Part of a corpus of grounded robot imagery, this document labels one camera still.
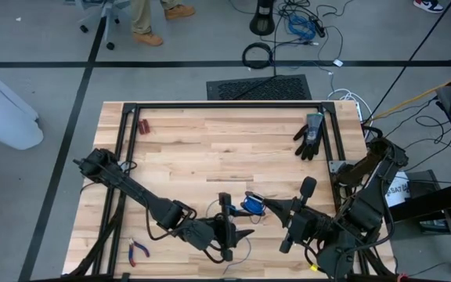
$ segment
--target red-handled pliers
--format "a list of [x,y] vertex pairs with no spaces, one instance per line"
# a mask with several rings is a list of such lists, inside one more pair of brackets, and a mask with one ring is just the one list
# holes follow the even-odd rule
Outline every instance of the red-handled pliers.
[[128,249],[128,260],[130,261],[130,265],[132,267],[135,267],[135,261],[133,260],[133,246],[135,245],[137,248],[141,249],[142,251],[144,251],[144,253],[146,254],[146,257],[149,258],[150,254],[149,254],[149,250],[147,250],[146,247],[142,246],[141,244],[137,243],[136,241],[133,240],[133,238],[130,238],[128,240],[128,242],[130,243],[130,248]]

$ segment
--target tan boot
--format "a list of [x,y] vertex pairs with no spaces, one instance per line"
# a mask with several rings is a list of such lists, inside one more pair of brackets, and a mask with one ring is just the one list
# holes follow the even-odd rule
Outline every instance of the tan boot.
[[133,39],[135,39],[136,42],[145,43],[151,46],[159,46],[163,44],[163,39],[152,32],[146,34],[138,34],[134,32]]
[[195,12],[192,6],[178,4],[171,9],[165,10],[164,15],[167,20],[174,20],[185,16],[192,16]]

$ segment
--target white trash can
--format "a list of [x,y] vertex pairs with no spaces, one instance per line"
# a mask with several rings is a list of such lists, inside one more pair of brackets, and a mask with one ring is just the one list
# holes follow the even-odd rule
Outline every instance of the white trash can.
[[43,140],[38,114],[16,93],[0,82],[0,142],[26,150]]

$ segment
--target person's leg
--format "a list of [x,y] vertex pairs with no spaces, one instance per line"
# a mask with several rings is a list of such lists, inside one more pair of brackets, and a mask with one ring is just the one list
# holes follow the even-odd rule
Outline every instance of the person's leg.
[[444,9],[442,5],[439,5],[438,0],[413,0],[413,4],[430,13],[441,13]]
[[167,20],[191,16],[195,13],[192,6],[182,5],[180,0],[160,0],[160,2]]
[[131,0],[133,38],[137,42],[152,46],[163,43],[161,37],[153,34],[150,28],[150,0]]

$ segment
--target butcher block table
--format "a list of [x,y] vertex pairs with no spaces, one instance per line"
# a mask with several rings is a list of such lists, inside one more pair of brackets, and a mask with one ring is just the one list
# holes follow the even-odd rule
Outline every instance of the butcher block table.
[[[114,151],[123,105],[124,102],[103,104],[93,147]],[[366,147],[355,104],[336,101],[335,107],[346,159],[365,157]],[[316,109],[312,108],[186,109],[182,106],[143,109],[139,120],[148,121],[150,133],[138,133],[136,136],[133,161],[138,166],[130,172],[130,176],[158,197],[179,200],[195,208],[197,218],[211,217],[219,212],[218,203],[211,203],[218,199],[220,192],[230,193],[237,207],[248,190],[264,197],[290,199],[300,195],[302,180],[311,176],[318,183],[308,205],[335,215],[323,143],[312,161],[302,161],[294,156],[301,140],[293,141],[293,136],[304,125],[306,114],[314,112]],[[124,134],[121,160],[124,160],[128,147],[130,118]],[[329,120],[327,118],[331,147],[333,155],[337,156]],[[105,186],[93,184],[81,194],[64,273],[76,268],[96,242],[106,192]],[[117,195],[114,194],[113,210],[116,203]],[[242,261],[250,252],[248,259],[230,266],[225,272],[227,262],[214,264],[202,251],[178,238],[152,241],[146,231],[145,208],[128,198],[114,276],[130,273],[130,278],[161,279],[326,278],[325,274],[309,269],[303,247],[294,245],[288,254],[279,252],[287,230],[281,228],[280,221],[271,211],[266,210],[266,216],[261,218],[259,224],[254,224],[257,220],[256,217],[252,220],[234,219],[238,230],[253,229],[255,232],[247,237],[250,244],[243,239],[233,249],[233,262]],[[155,236],[163,233],[152,219],[150,225]],[[383,226],[381,237],[386,234]],[[150,252],[147,258],[135,248],[135,267],[128,261],[128,239],[131,237]],[[377,250],[384,264],[394,271],[395,260],[390,243],[378,246]],[[101,273],[106,272],[109,251],[110,241],[107,241]],[[211,250],[211,254],[220,258],[216,251]],[[357,259],[355,271],[359,273]]]

